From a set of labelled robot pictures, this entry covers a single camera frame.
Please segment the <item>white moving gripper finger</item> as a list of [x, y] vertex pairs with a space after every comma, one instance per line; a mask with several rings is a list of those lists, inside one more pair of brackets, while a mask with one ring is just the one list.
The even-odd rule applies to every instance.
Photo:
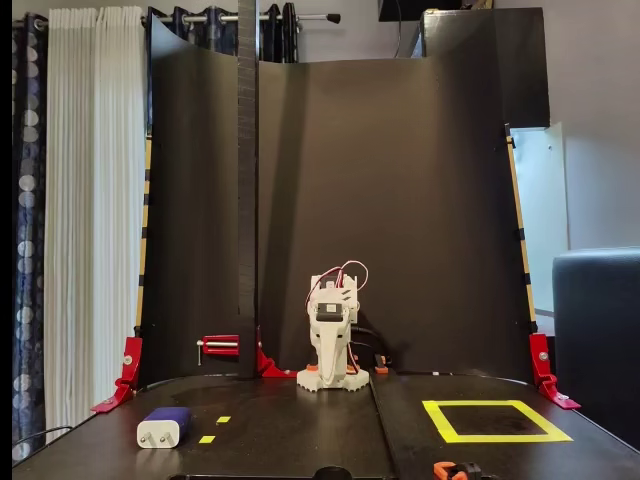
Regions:
[[335, 348], [338, 335], [345, 336], [346, 331], [344, 333], [313, 333], [311, 331], [310, 333], [317, 354], [318, 386], [320, 388], [340, 388], [342, 386], [342, 384], [335, 384]]

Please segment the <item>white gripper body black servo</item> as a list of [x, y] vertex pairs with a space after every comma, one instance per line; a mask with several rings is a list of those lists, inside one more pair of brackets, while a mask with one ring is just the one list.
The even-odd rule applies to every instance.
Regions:
[[307, 313], [313, 333], [344, 333], [350, 324], [350, 310], [343, 303], [311, 302]]

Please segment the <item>white fixed gripper finger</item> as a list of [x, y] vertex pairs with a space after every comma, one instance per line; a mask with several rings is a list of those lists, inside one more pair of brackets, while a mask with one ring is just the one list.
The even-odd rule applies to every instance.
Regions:
[[338, 335], [335, 348], [335, 384], [341, 385], [347, 376], [349, 341], [344, 335]]

